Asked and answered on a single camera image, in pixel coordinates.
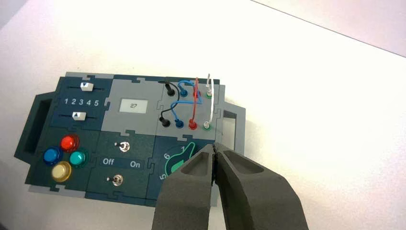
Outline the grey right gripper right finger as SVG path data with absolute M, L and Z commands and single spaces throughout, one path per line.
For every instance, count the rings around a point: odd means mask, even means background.
M 283 176 L 222 144 L 214 149 L 226 229 L 308 229 L 301 201 Z

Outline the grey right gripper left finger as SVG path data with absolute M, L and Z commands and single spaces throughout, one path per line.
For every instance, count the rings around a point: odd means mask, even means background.
M 214 146 L 207 144 L 164 180 L 152 229 L 208 229 L 214 154 Z

